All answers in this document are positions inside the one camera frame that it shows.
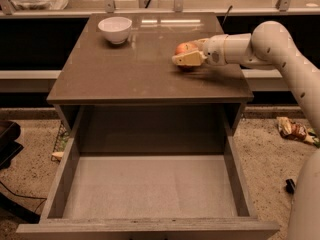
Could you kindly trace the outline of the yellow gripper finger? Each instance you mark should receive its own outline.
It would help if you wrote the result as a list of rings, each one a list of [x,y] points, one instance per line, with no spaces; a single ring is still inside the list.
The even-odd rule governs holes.
[[[191,43],[195,45],[199,50],[203,49],[204,43],[207,41],[207,38],[192,40]]]
[[[172,57],[172,62],[177,66],[196,67],[201,66],[206,56],[199,50],[180,53]]]

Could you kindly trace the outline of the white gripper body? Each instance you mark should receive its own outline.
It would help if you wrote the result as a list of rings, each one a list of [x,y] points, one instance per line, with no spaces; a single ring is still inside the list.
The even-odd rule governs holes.
[[[227,35],[215,35],[204,42],[203,53],[210,65],[222,66],[226,64],[225,41]]]

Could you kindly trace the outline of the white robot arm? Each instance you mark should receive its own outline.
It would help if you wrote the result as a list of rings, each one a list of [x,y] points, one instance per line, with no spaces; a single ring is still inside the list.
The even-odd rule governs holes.
[[[320,135],[320,70],[296,47],[280,23],[266,21],[251,34],[214,35],[177,46],[172,62],[179,67],[240,64],[276,69]],[[320,151],[304,163],[297,179],[287,240],[320,240]]]

